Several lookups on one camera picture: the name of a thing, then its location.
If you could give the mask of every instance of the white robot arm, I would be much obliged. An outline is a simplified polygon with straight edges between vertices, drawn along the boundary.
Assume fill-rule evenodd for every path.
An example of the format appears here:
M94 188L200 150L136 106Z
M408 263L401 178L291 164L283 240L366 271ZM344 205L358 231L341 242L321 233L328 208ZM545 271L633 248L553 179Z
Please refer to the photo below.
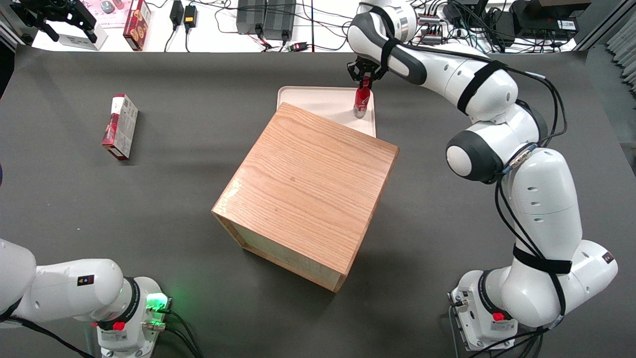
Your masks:
M471 119L473 125L449 141L446 160L463 178L497 182L518 221L518 238L512 265L470 271L449 296L469 350L509 348L518 323L554 327L562 314L604 290L618 266L606 249L582 240L567 163L557 151L537 145L548 138L547 125L517 99L508 68L463 45L425 51L404 45L416 28L417 14L403 0L361 2L347 36L359 56L349 71L354 79L354 67L375 78L391 71L442 95ZM520 240L525 234L536 247Z
M20 327L73 317L96 327L102 354L115 358L149 357L155 346L153 325L167 297L147 277L124 277L111 260L84 259L36 266L26 248L0 240L0 328Z

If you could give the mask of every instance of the red bottle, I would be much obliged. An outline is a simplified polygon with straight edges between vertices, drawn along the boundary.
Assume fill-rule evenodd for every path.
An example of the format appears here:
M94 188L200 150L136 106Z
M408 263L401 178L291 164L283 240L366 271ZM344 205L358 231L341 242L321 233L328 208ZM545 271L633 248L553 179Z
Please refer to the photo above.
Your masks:
M371 89L369 84L371 79L369 76L365 76L360 82L360 86L356 90L356 101L354 103L354 115L357 118L362 118L366 114L366 107L369 104L369 98L371 97Z

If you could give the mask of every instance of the black mat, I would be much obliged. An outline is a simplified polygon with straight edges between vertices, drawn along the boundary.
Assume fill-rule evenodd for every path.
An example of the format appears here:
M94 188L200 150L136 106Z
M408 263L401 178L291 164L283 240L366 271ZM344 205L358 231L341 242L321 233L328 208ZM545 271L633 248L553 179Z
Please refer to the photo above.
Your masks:
M274 113L278 89L352 87L345 63L354 58L20 48L0 101L0 236L40 264L107 257L126 275L153 277L206 357L452 357L446 292L469 270L510 264L513 239L494 188L447 168L447 141L470 123L442 97L394 75L374 85L378 137L401 153L340 293L241 250L210 214ZM636 180L585 54L497 58L560 89L570 131L551 147L572 170L584 238L619 264L608 289L546 335L542 357L633 356ZM544 87L518 82L520 98L551 117ZM126 164L100 146L121 92L142 113ZM83 324L46 327L86 346ZM160 341L156 357L186 357L174 337ZM73 356L25 329L0 332L0 347L2 357Z

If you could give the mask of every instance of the power supply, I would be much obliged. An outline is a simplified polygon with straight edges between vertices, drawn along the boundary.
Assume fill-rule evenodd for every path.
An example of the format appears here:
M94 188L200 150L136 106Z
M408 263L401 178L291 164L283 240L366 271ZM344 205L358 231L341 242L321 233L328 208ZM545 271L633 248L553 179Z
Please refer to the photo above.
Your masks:
M570 40L579 30L576 17L567 20L532 18L524 10L530 1L513 2L510 11L515 20L515 34L521 38Z
M238 0L237 31L239 34L263 34L265 0Z
M269 0L263 34L266 39L290 41L294 29L296 0Z

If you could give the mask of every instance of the wooden crate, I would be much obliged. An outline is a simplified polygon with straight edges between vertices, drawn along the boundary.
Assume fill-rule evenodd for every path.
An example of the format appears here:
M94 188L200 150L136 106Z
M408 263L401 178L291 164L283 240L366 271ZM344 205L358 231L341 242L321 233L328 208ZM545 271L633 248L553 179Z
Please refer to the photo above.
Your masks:
M283 103L212 213L244 249L338 292L398 152Z

